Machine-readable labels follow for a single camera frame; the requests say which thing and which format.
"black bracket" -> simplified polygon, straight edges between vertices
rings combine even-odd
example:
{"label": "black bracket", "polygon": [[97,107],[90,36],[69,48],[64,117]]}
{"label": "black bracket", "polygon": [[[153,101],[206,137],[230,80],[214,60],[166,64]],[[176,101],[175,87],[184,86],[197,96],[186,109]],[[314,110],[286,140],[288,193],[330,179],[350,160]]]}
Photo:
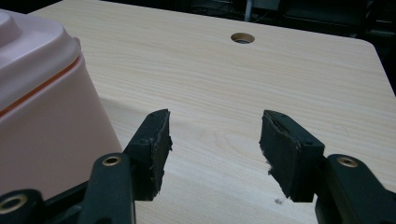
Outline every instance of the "black bracket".
{"label": "black bracket", "polygon": [[270,175],[294,202],[318,195],[318,223],[396,223],[396,197],[362,162],[323,156],[324,145],[290,117],[265,110],[260,146]]}
{"label": "black bracket", "polygon": [[96,160],[90,179],[43,202],[35,189],[0,197],[1,224],[136,223],[134,201],[152,201],[161,189],[172,150],[167,109],[149,114],[122,153]]}

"table hole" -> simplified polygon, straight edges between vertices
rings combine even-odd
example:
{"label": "table hole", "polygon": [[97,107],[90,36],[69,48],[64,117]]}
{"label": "table hole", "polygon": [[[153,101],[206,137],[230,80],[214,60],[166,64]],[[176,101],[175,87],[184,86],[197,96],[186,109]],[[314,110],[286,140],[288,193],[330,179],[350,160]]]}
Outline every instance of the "table hole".
{"label": "table hole", "polygon": [[231,35],[231,40],[238,44],[250,44],[254,41],[254,36],[245,33],[236,33]]}

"chair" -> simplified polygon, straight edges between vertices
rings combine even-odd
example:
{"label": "chair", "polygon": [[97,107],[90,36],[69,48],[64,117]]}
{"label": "chair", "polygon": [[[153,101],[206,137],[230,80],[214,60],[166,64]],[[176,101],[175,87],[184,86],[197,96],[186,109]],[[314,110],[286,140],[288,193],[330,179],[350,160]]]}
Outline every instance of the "chair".
{"label": "chair", "polygon": [[367,0],[280,0],[278,13],[285,27],[359,35],[365,30]]}

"table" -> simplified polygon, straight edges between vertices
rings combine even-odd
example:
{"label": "table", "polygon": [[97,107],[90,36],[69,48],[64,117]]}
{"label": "table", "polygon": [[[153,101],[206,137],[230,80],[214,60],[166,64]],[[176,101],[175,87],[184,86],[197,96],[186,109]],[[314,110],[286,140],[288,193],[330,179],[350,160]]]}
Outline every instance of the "table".
{"label": "table", "polygon": [[[285,199],[267,175],[264,109],[396,191],[396,99],[367,42],[94,0],[33,14],[80,38],[123,147],[148,113],[172,112],[163,188],[136,202],[138,223],[316,223],[313,203]],[[238,32],[254,42],[233,42]]]}

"metal screw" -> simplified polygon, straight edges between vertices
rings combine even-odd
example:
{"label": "metal screw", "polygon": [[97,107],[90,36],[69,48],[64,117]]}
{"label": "metal screw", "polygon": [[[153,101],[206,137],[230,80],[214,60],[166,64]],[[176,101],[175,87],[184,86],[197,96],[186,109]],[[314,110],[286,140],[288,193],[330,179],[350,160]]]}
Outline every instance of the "metal screw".
{"label": "metal screw", "polygon": [[354,161],[348,157],[338,157],[337,161],[340,162],[342,165],[345,165],[345,166],[351,167],[351,168],[356,168],[359,166],[359,164],[356,161]]}

